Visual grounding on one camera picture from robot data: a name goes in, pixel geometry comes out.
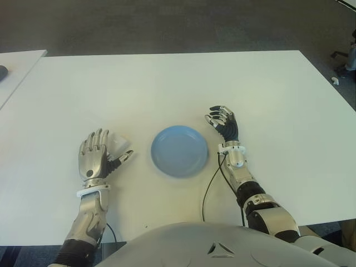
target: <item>robotic hand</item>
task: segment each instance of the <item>robotic hand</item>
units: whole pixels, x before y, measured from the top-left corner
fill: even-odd
[[[210,108],[209,115],[205,115],[206,121],[223,136],[225,142],[238,141],[239,129],[234,113],[225,106]]]
[[[115,160],[108,159],[107,137],[109,130],[105,130],[100,142],[102,129],[89,134],[79,148],[79,173],[85,182],[85,188],[100,184],[113,170],[126,161],[132,150],[127,151]]]

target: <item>robot forearm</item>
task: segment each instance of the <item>robot forearm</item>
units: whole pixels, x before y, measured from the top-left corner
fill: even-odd
[[[244,160],[244,148],[238,141],[228,141],[219,148],[226,153],[225,168],[237,202],[246,213],[249,228],[293,242],[299,237],[293,217],[281,207],[252,177]]]

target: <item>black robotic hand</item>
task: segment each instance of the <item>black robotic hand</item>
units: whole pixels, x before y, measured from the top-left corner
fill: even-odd
[[[234,113],[225,106],[214,106],[210,110],[205,120],[223,136],[225,142],[238,141],[239,129]]]

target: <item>blue plate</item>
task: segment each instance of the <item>blue plate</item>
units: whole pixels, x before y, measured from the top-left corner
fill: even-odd
[[[151,157],[164,173],[187,177],[200,171],[207,160],[204,137],[187,126],[172,126],[161,131],[151,146]]]

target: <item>small white object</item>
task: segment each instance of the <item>small white object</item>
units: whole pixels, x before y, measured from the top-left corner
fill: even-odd
[[[332,77],[332,81],[334,85],[339,85],[339,79],[337,79],[336,77]]]

